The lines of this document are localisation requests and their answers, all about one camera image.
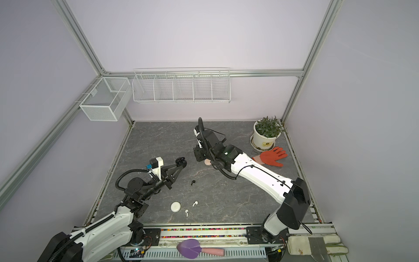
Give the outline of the white mesh box basket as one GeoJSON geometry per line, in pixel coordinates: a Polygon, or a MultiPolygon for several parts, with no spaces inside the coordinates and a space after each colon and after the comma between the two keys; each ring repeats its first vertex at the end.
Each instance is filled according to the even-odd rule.
{"type": "Polygon", "coordinates": [[[117,122],[133,95],[128,78],[102,77],[80,103],[91,121],[117,122]]]}

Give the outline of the black earbud charging case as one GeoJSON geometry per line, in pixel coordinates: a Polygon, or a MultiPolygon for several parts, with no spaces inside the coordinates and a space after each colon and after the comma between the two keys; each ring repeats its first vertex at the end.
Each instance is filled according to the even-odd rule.
{"type": "Polygon", "coordinates": [[[187,166],[187,161],[185,160],[185,157],[179,157],[175,160],[177,167],[183,167],[185,168],[187,166]]]}

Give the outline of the white earbud charging case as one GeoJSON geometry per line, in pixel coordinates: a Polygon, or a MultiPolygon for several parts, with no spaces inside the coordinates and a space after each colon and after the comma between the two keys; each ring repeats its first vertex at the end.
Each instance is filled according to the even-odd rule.
{"type": "Polygon", "coordinates": [[[180,202],[173,202],[170,206],[172,212],[176,213],[181,210],[181,203],[180,202]]]}

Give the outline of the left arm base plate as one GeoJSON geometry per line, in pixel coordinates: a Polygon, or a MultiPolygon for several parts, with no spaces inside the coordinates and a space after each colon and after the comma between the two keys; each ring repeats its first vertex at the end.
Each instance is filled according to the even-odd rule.
{"type": "Polygon", "coordinates": [[[133,232],[130,244],[132,246],[158,246],[160,235],[160,228],[139,229],[133,232]]]}

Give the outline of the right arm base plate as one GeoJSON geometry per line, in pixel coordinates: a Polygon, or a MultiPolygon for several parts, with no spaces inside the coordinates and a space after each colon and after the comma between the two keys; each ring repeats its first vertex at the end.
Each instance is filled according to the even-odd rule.
{"type": "Polygon", "coordinates": [[[262,226],[247,227],[245,234],[249,244],[286,244],[290,236],[288,228],[282,230],[278,235],[272,235],[262,226]]]}

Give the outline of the green potted plant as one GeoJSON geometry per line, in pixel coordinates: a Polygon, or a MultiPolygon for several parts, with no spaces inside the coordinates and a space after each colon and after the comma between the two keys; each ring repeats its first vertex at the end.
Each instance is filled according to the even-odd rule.
{"type": "Polygon", "coordinates": [[[255,125],[256,132],[266,138],[279,137],[283,129],[283,125],[275,116],[266,116],[261,120],[258,120],[255,125]]]}

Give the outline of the white plant pot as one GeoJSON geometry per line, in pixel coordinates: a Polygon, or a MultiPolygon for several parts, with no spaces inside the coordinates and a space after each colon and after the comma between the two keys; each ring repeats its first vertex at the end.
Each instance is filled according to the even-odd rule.
{"type": "Polygon", "coordinates": [[[250,137],[252,147],[259,152],[272,150],[276,146],[276,140],[281,136],[282,132],[279,132],[277,136],[268,138],[256,131],[256,125],[257,122],[254,122],[253,134],[250,137]]]}

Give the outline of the red rubber glove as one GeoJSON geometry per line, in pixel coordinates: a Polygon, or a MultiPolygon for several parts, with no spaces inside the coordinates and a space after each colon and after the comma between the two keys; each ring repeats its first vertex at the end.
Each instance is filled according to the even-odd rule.
{"type": "Polygon", "coordinates": [[[258,164],[266,164],[273,167],[283,167],[282,163],[279,163],[279,160],[287,158],[288,154],[281,147],[274,147],[272,150],[264,151],[260,155],[257,155],[252,158],[258,164]]]}

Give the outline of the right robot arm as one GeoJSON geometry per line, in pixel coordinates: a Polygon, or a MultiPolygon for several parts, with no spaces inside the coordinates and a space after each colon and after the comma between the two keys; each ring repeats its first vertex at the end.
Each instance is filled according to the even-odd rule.
{"type": "Polygon", "coordinates": [[[194,155],[198,162],[205,160],[228,179],[247,179],[279,204],[279,208],[263,221],[257,240],[274,243],[277,239],[285,239],[289,229],[298,230],[303,225],[302,221],[311,204],[304,180],[283,177],[263,167],[238,147],[225,146],[216,136],[216,131],[204,127],[202,118],[198,118],[194,134],[197,139],[194,155]]]}

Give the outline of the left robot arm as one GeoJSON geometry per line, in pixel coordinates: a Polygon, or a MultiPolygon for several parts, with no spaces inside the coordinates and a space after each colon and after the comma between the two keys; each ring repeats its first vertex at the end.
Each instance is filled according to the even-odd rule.
{"type": "Polygon", "coordinates": [[[40,255],[40,262],[97,262],[110,252],[126,245],[141,244],[146,233],[138,220],[148,208],[146,201],[168,189],[187,166],[185,158],[176,159],[173,165],[163,165],[157,159],[146,169],[131,169],[115,182],[115,187],[125,196],[113,211],[93,224],[73,231],[56,234],[40,255]]]}

